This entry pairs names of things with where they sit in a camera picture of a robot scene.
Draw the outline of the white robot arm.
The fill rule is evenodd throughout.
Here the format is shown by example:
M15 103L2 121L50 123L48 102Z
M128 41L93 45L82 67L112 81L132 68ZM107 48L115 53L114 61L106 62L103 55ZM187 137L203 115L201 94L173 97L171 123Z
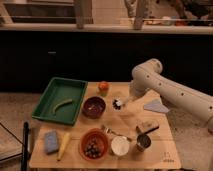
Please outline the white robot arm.
M130 94L138 99L152 89L175 106L196 116L213 132L213 96L161 76L162 70L162 63L158 59L150 59L135 66Z

